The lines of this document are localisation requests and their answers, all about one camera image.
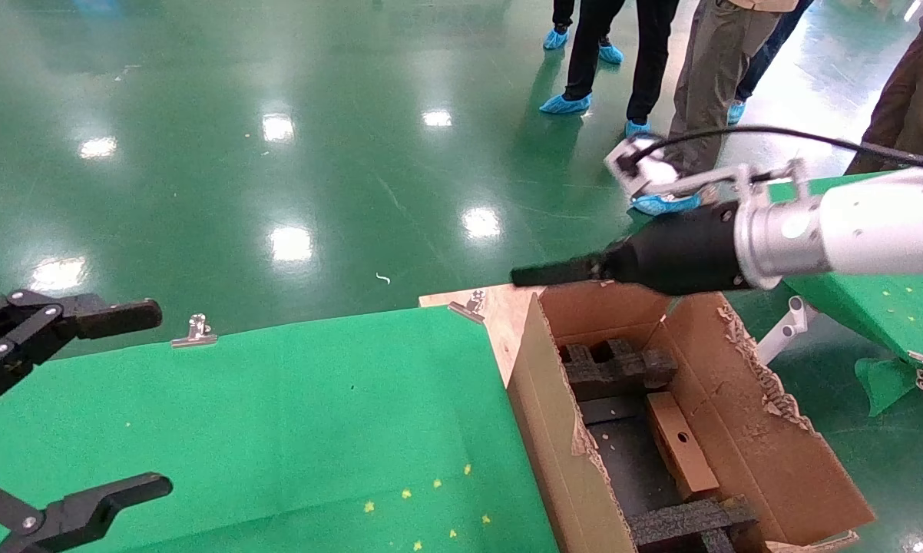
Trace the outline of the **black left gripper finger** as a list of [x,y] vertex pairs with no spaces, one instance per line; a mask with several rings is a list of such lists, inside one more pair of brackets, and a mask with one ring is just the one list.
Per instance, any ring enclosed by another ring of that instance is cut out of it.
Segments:
[[0,396],[73,339],[103,339],[162,325],[153,299],[109,304],[93,293],[54,298],[32,290],[0,295]]
[[166,497],[174,484],[148,472],[88,488],[35,508],[0,488],[0,552],[65,552],[101,540],[121,511]]

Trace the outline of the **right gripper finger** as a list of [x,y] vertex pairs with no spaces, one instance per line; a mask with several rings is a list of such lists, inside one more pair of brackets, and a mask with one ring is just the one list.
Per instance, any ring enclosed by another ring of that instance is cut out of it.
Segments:
[[563,286],[581,281],[608,281],[611,276],[604,269],[604,258],[600,254],[588,254],[564,261],[514,267],[510,279],[514,287],[529,288]]

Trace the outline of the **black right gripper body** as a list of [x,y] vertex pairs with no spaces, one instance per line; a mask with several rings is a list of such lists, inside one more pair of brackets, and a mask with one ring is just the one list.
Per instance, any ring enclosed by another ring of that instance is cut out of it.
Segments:
[[710,204],[652,218],[606,251],[606,278],[686,296],[750,288],[736,258],[738,204]]

